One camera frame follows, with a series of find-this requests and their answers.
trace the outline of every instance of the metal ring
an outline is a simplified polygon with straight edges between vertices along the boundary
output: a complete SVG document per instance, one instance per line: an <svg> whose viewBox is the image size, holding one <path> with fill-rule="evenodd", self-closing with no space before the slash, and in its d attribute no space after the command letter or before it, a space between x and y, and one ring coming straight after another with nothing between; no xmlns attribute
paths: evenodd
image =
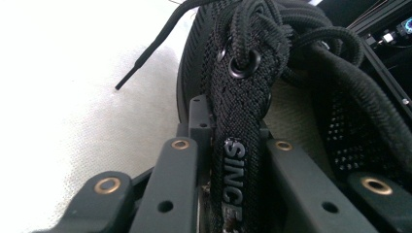
<svg viewBox="0 0 412 233"><path fill-rule="evenodd" d="M258 69L258 65L261 61L260 54L256 50L251 50L249 52L249 56L249 65L244 70L240 70L239 68L237 68L234 57L230 59L228 68L231 77L233 77L234 79L245 79L250 77Z"/></svg>
<svg viewBox="0 0 412 233"><path fill-rule="evenodd" d="M106 182L113 182L113 186L109 188L103 188L102 184ZM119 178L105 178L100 180L95 186L94 186L94 191L97 192L98 194L109 194L112 193L120 187L120 180Z"/></svg>
<svg viewBox="0 0 412 233"><path fill-rule="evenodd" d="M285 141L278 141L275 143L275 145L276 148L278 148L279 150L289 151L293 149L292 144Z"/></svg>
<svg viewBox="0 0 412 233"><path fill-rule="evenodd" d="M226 55L227 47L229 46L231 41L232 41L232 37L227 38L227 41L224 44L223 49L218 53L218 57L217 57L218 62L221 62L223 60L224 56Z"/></svg>
<svg viewBox="0 0 412 233"><path fill-rule="evenodd" d="M269 95L267 96L267 103L266 103L266 107L265 107L265 110L264 110L263 117L266 117L267 112L269 112L271 104L272 104L272 92L269 92Z"/></svg>
<svg viewBox="0 0 412 233"><path fill-rule="evenodd" d="M224 58L224 56L226 55L226 48L223 48L223 50L221 50L221 52L218 53L218 62L221 62Z"/></svg>
<svg viewBox="0 0 412 233"><path fill-rule="evenodd" d="M172 143L172 148L176 150L184 150L189 147L189 142L186 140L176 140Z"/></svg>
<svg viewBox="0 0 412 233"><path fill-rule="evenodd" d="M384 182L371 177L360 179L361 184L370 191L379 195L391 195L393 190Z"/></svg>

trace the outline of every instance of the metal eyelet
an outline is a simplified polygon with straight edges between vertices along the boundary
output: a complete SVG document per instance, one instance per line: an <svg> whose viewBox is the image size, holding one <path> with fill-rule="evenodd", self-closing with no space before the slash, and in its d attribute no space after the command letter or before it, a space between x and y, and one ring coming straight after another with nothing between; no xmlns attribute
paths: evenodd
<svg viewBox="0 0 412 233"><path fill-rule="evenodd" d="M267 112L269 112L270 105L272 104L272 92L269 92L269 95L267 96L267 103L266 103L266 109L264 111L263 117L266 117Z"/></svg>
<svg viewBox="0 0 412 233"><path fill-rule="evenodd" d="M245 79L250 77L257 69L258 65L260 64L261 61L261 56L256 50L251 50L249 52L250 56L250 63L248 67L246 67L244 70L240 70L237 68L236 61L234 60L234 57L230 59L229 63L229 74L231 77L234 79Z"/></svg>
<svg viewBox="0 0 412 233"><path fill-rule="evenodd" d="M330 50L330 46L326 42L321 41L321 44L325 49Z"/></svg>
<svg viewBox="0 0 412 233"><path fill-rule="evenodd" d="M223 49L220 52L218 52L218 57L217 57L218 62L221 62L223 60L224 56L226 55L227 47L231 43L231 40L232 40L232 38L229 37L227 39L226 43L224 44Z"/></svg>

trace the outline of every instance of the white surface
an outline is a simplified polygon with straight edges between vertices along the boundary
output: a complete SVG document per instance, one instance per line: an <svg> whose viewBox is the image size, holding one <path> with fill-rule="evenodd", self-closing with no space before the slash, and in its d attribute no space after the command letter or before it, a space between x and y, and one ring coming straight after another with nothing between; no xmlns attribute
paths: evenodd
<svg viewBox="0 0 412 233"><path fill-rule="evenodd" d="M312 4L314 6L317 6L318 4L320 4L322 2L322 0L311 0L309 1L309 4Z"/></svg>
<svg viewBox="0 0 412 233"><path fill-rule="evenodd" d="M178 123L187 13L121 89L115 84L176 4L167 0L0 1L2 232L54 226L92 176L155 164Z"/></svg>
<svg viewBox="0 0 412 233"><path fill-rule="evenodd" d="M385 43L390 43L393 40L394 40L394 37L391 35L391 33L385 34L385 36L384 36Z"/></svg>

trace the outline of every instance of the mesh panel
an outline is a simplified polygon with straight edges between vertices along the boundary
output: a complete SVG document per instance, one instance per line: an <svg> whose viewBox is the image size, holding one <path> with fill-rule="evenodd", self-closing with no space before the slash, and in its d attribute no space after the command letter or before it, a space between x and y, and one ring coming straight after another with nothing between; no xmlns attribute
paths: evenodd
<svg viewBox="0 0 412 233"><path fill-rule="evenodd" d="M352 172L367 171L384 175L400 185L408 184L376 127L357 104L338 90L328 97L316 96L314 106L336 178L345 182Z"/></svg>
<svg viewBox="0 0 412 233"><path fill-rule="evenodd" d="M332 178L311 102L309 90L277 80L272 87L272 103L264 121L274 138L299 144Z"/></svg>

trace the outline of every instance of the black mesh fabric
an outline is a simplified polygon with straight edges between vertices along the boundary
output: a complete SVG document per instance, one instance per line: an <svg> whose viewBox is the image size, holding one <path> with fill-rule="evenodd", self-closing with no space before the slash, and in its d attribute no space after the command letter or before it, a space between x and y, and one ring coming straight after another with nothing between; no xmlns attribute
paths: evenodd
<svg viewBox="0 0 412 233"><path fill-rule="evenodd" d="M210 85L210 98L217 124L211 178L213 232L221 232L222 229L226 229L227 232L260 232L264 226L264 203L261 202L263 150L260 146L259 122L263 118L270 86L281 75L282 68L286 65L288 44L283 42L284 50L274 52L262 40L268 33L265 25L255 17L251 18L248 26L252 28L250 33L253 38L250 40L250 47L261 54L259 68L251 77L238 80L229 75L227 66L234 54L232 47L227 49L226 56L220 62L217 61L216 54L210 55L210 59L205 59L206 64L208 61L213 63L206 66L212 73L206 72L211 74L211 80L210 84L205 86ZM272 38L273 42L279 43L279 39ZM222 215L224 178L227 176L223 168L223 145L230 137L241 139L247 150L244 178L237 180L243 183L242 222L224 219L225 216Z"/></svg>
<svg viewBox="0 0 412 233"><path fill-rule="evenodd" d="M215 22L216 18L220 15L220 12L223 11L227 6L234 4L236 1L234 0L223 0L216 3L210 4L208 6L212 9L211 16L212 21ZM206 94L210 96L211 86L210 80L212 77L212 71L214 69L214 64L217 59L218 52L223 49L224 44L218 44L214 40L217 36L216 30L212 30L210 35L208 35L208 41L205 46L205 53L203 54L203 64L202 64L202 72L201 72L201 84L200 84L200 93Z"/></svg>
<svg viewBox="0 0 412 233"><path fill-rule="evenodd" d="M399 161L382 142L379 130L340 89L314 93L319 131L324 140L330 166L336 179L346 182L353 172L383 175L411 191L411 180Z"/></svg>

